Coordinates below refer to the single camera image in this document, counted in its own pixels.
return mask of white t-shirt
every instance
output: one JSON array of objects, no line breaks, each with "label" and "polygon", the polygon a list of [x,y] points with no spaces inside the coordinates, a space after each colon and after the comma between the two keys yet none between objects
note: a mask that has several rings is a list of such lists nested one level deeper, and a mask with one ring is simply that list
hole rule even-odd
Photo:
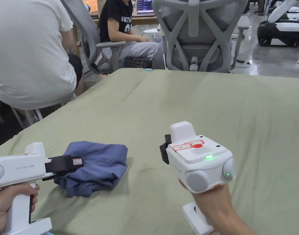
[{"label": "white t-shirt", "polygon": [[0,0],[0,100],[36,109],[72,97],[76,74],[59,31],[73,23],[60,0]]}]

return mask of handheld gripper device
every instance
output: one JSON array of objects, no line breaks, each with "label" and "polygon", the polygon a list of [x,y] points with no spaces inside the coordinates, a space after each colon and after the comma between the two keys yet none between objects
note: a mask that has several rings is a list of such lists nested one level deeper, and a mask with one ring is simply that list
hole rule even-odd
[{"label": "handheld gripper device", "polygon": [[[236,167],[232,153],[224,146],[196,135],[187,121],[171,125],[160,146],[162,159],[191,193],[203,193],[235,179]],[[183,207],[184,216],[197,235],[215,235],[210,222],[195,202]]]},{"label": "handheld gripper device", "polygon": [[[25,154],[0,157],[0,188],[20,183],[35,188],[36,180],[54,179],[82,166],[81,157],[47,158],[43,143],[32,143],[25,148]],[[15,197],[3,235],[41,235],[52,229],[50,218],[31,221],[32,199],[26,195]]]}]

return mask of blue cloth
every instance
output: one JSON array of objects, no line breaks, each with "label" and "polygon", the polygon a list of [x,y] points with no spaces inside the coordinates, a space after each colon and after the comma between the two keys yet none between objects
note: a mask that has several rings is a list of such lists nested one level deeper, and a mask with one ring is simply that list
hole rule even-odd
[{"label": "blue cloth", "polygon": [[54,182],[66,190],[68,197],[89,197],[94,191],[114,187],[127,169],[127,151],[128,148],[121,144],[72,142],[64,155],[81,157],[83,167]]}]

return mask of white robot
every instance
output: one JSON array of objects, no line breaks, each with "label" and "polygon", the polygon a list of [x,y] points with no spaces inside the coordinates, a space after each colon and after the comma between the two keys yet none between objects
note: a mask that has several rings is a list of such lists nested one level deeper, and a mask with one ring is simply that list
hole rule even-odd
[{"label": "white robot", "polygon": [[296,0],[284,0],[257,28],[260,46],[299,46],[299,11],[287,13]]},{"label": "white robot", "polygon": [[[46,158],[43,143],[32,143],[25,154],[0,157],[0,188],[24,183],[36,187],[36,180],[50,180],[83,166],[80,157]],[[31,221],[32,197],[18,195],[8,211],[3,235],[42,235],[52,229],[50,218]]]},{"label": "white robot", "polygon": [[[196,135],[187,121],[170,129],[171,135],[165,135],[166,142],[160,146],[162,158],[191,193],[203,193],[235,179],[235,160],[227,148]],[[185,205],[183,211],[197,235],[217,233],[195,202]]]}]

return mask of shoe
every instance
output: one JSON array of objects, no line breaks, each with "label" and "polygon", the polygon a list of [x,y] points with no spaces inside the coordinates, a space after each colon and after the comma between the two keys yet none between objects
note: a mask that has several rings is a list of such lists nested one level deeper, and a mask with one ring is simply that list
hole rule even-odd
[{"label": "shoe", "polygon": [[148,58],[143,57],[126,57],[124,59],[124,65],[127,68],[142,68],[150,69],[153,63]]}]

